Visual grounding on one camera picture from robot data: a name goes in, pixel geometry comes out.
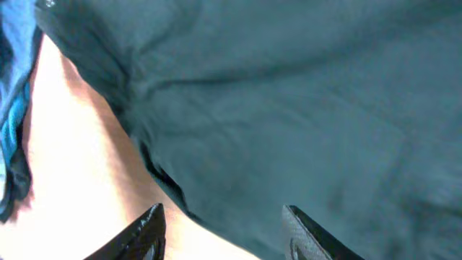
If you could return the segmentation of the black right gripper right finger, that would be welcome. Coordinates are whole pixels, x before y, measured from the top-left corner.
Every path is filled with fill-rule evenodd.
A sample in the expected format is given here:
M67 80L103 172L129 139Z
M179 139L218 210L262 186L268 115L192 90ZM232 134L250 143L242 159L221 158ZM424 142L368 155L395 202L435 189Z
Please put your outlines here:
M282 207L286 260L364 260L294 205Z

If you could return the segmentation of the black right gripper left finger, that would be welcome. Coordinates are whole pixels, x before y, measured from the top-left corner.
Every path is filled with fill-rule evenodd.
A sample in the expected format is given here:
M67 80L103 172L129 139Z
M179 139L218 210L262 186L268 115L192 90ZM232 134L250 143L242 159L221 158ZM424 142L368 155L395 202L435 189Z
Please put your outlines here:
M84 260L163 260L166 245L163 204L146 212Z

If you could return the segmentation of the black shorts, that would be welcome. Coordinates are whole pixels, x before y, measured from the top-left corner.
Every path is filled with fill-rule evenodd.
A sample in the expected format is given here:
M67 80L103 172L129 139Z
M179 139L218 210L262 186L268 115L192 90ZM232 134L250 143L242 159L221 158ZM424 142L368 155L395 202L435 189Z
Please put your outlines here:
M299 207L364 259L461 257L461 3L38 1L191 219L281 259Z

